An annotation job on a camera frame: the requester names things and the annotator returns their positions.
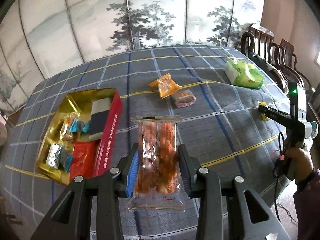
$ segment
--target device screen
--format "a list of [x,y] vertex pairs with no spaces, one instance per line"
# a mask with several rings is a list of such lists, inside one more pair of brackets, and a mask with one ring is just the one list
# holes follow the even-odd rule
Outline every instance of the device screen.
[[306,91],[302,86],[297,84],[298,91],[298,108],[302,111],[307,110],[307,102],[306,102]]

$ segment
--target hand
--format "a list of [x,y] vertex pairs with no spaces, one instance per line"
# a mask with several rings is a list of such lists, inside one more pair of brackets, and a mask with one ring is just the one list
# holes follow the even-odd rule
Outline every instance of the hand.
[[313,171],[313,164],[311,160],[310,152],[303,149],[291,147],[285,152],[287,158],[292,158],[295,165],[295,181],[299,182],[306,179]]

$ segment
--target person's arm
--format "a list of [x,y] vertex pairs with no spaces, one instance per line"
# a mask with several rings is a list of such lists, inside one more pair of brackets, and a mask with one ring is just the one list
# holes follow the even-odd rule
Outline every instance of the person's arm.
[[286,157],[295,162],[297,192],[293,195],[298,217],[298,239],[320,238],[320,171],[314,170],[310,153],[290,148]]

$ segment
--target table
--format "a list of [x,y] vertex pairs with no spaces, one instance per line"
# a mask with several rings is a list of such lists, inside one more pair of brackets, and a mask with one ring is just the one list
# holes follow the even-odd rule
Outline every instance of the table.
[[[132,116],[179,115],[178,138],[191,156],[220,176],[241,175],[273,203],[273,163],[278,133],[285,128],[262,121],[258,101],[288,112],[288,98],[265,73],[260,90],[230,85],[224,73],[228,60],[250,62],[241,52],[217,46],[146,48],[101,58],[61,72],[38,84],[21,113],[7,151],[4,187],[7,208],[21,219],[29,235],[35,230],[64,186],[35,170],[35,158],[54,112],[66,94],[96,88],[116,88],[123,110],[116,132],[111,167],[137,142]],[[196,96],[196,104],[177,109],[172,98],[160,99],[148,84],[170,73],[172,79]],[[286,179],[280,181],[284,187]],[[125,239],[194,239],[199,201],[184,194],[186,210],[128,212],[120,199]],[[227,217],[225,200],[224,217]],[[96,238],[96,199],[92,205],[92,238]]]

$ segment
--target window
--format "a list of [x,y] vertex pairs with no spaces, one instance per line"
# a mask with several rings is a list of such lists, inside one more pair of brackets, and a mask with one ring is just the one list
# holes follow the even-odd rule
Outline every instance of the window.
[[318,57],[316,58],[316,63],[320,66],[320,51],[318,53]]

